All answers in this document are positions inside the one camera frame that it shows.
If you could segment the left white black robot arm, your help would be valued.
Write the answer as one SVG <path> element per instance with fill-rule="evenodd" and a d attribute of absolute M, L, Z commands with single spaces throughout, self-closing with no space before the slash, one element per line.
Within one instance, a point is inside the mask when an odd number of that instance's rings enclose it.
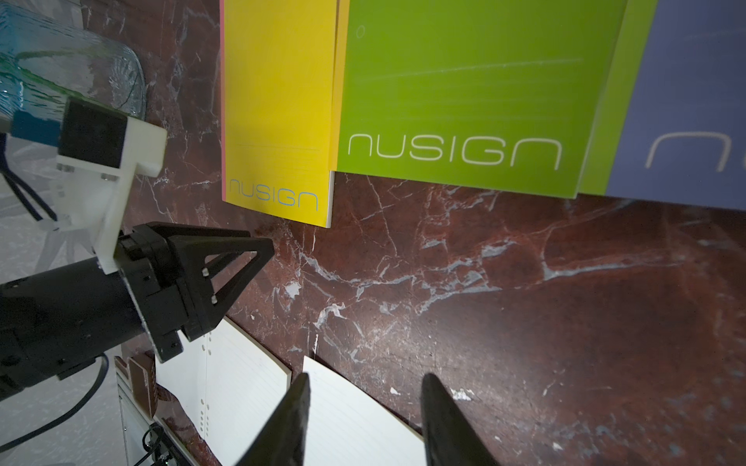
<path fill-rule="evenodd" d="M 275 254 L 247 231 L 174 223 L 138 225 L 117 251 L 111 274 L 91 258 L 2 285 L 2 399 L 140 334 L 169 361 L 219 325 Z"/>

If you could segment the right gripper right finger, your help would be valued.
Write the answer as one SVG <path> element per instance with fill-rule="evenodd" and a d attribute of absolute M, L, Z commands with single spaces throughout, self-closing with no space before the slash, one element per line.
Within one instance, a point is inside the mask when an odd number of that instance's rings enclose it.
<path fill-rule="evenodd" d="M 421 410 L 427 465 L 499 465 L 435 374 L 423 377 Z"/>

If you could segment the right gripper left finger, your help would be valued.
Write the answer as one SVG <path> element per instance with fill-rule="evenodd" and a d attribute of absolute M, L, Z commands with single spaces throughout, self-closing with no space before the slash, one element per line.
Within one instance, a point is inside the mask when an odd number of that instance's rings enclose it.
<path fill-rule="evenodd" d="M 305 460 L 311 400 L 310 378 L 299 375 L 289 387 L 258 437 L 237 464 L 297 465 Z"/>

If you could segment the purple notebook green spine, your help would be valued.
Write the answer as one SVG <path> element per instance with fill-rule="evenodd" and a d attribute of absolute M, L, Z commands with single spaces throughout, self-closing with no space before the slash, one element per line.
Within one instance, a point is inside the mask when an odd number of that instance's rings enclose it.
<path fill-rule="evenodd" d="M 744 2 L 627 2 L 579 191 L 744 210 Z"/>

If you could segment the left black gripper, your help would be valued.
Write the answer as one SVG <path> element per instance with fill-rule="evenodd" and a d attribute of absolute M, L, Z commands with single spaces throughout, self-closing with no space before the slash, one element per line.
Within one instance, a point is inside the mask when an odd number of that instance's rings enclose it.
<path fill-rule="evenodd" d="M 157 360 L 213 331 L 275 250 L 268 238 L 213 227 L 148 223 L 120 237 L 120 275 Z"/>

